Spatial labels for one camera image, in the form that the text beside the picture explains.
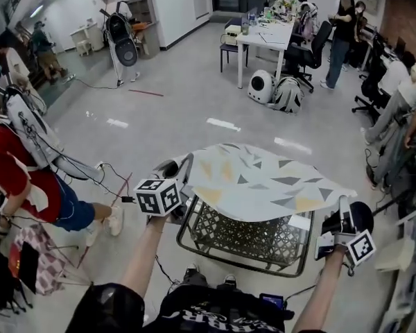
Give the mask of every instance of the black and white marker cube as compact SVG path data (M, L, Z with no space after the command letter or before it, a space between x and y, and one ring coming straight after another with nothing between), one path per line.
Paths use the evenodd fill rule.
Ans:
M347 247L354 266L358 266L360 263L368 260L376 252L376 246L368 230L358 234L356 238L349 241Z
M163 217L182 204L177 182L171 179L143 179L134 188L140 212Z

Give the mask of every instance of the monitor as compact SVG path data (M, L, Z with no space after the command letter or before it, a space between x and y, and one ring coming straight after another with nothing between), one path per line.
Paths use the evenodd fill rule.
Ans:
M398 37L397 43L396 43L396 49L395 49L395 53L398 58L402 58L402 56L404 55L405 45L406 45L405 41L402 38Z

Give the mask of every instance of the denim shorts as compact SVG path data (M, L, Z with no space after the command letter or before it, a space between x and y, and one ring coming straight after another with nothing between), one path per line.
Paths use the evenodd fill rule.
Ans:
M79 231L92 223L95 217L94 206L85 201L79 201L76 193L57 174L55 175L60 187L60 215L53 223L70 231Z

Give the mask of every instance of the brick wall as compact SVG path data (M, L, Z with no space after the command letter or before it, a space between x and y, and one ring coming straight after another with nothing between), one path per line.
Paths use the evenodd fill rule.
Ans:
M416 0L386 0L381 34L393 47L402 37L416 57Z

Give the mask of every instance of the red shirt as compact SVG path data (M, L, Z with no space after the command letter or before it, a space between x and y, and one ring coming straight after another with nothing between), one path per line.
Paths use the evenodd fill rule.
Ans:
M31 154L25 149L8 127L0 125L0 187L6 192L6 196L18 195L23 192L28 176L17 165L14 157L27 167L36 167ZM30 182L42 189L48 197L48 207L40 212L25 200L22 208L33 216L46 221L55 222L60 214L60 186L55 179L55 174L50 169L30 171Z

